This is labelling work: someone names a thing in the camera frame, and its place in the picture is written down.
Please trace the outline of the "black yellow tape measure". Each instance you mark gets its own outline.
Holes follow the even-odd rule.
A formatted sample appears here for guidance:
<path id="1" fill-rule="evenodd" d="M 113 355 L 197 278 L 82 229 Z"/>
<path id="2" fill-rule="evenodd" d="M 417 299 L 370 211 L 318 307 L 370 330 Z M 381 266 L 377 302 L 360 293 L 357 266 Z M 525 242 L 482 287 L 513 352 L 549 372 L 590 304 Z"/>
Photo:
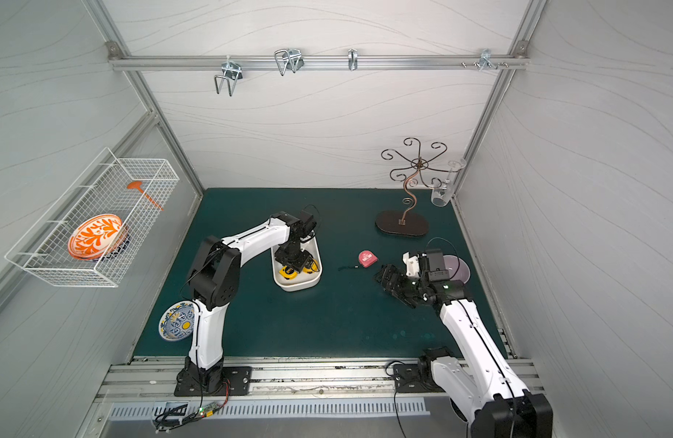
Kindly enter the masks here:
<path id="1" fill-rule="evenodd" d="M 303 273 L 305 274 L 315 274 L 320 271 L 319 265 L 316 260 L 311 260 L 304 268 Z"/>

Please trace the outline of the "white storage box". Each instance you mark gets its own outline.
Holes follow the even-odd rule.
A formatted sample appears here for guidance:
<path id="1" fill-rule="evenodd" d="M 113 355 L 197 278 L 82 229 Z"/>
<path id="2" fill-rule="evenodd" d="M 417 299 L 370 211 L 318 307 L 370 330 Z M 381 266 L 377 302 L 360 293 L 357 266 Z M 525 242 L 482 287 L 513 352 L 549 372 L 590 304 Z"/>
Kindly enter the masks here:
<path id="1" fill-rule="evenodd" d="M 315 287 L 323 275 L 316 237 L 288 241 L 271 248 L 272 278 L 285 292 Z"/>

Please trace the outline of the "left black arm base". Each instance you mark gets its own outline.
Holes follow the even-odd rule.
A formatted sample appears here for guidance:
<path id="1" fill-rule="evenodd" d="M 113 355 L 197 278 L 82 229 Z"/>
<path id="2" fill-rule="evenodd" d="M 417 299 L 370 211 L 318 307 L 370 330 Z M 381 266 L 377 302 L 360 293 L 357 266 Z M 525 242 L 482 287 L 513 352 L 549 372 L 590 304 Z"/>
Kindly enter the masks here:
<path id="1" fill-rule="evenodd" d="M 208 370 L 199 368 L 186 357 L 176 378 L 176 397 L 201 397 L 229 394 L 245 396 L 249 393 L 252 367 L 225 367 L 223 360 Z"/>

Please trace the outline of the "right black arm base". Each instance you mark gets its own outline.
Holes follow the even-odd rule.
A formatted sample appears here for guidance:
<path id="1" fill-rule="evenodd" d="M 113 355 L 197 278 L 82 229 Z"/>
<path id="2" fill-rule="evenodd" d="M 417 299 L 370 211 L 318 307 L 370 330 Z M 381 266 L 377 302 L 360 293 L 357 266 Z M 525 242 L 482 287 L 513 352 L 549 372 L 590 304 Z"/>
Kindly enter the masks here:
<path id="1" fill-rule="evenodd" d="M 443 393 L 433 379 L 431 360 L 419 356 L 416 363 L 391 361 L 386 374 L 394 381 L 395 391 L 401 393 Z"/>

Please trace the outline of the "pink tape measure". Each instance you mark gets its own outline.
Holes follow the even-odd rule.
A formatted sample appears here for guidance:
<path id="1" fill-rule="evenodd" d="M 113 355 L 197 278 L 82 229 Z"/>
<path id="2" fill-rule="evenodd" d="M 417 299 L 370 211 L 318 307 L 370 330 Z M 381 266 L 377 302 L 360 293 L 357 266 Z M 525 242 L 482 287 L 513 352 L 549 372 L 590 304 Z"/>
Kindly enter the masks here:
<path id="1" fill-rule="evenodd" d="M 358 255 L 358 263 L 362 268 L 369 268 L 378 262 L 378 257 L 369 250 L 364 250 Z"/>

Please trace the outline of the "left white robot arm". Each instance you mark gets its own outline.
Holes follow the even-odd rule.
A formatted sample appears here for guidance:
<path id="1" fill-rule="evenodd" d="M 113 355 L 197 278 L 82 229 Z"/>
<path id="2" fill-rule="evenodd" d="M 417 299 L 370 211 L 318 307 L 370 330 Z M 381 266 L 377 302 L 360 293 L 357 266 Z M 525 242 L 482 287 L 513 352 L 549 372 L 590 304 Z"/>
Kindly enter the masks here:
<path id="1" fill-rule="evenodd" d="M 304 271 L 312 274 L 319 270 L 314 255 L 303 247 L 316 236 L 316 226 L 316 219 L 307 211 L 298 217 L 280 212 L 237 235 L 205 238 L 187 279 L 196 307 L 189 352 L 193 365 L 206 372 L 223 361 L 224 321 L 239 291 L 243 265 L 270 250 L 290 279 Z"/>

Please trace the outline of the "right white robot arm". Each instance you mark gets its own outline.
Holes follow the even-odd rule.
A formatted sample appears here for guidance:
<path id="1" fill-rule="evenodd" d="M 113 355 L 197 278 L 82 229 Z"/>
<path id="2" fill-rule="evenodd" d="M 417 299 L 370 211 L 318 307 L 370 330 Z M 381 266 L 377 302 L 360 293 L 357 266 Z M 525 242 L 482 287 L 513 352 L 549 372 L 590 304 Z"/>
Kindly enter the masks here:
<path id="1" fill-rule="evenodd" d="M 427 350 L 419 359 L 419 375 L 449 396 L 469 437 L 553 435 L 551 403 L 531 392 L 507 363 L 462 282 L 409 278 L 395 269 L 378 283 L 411 308 L 433 308 L 455 339 L 467 366 L 444 348 Z"/>

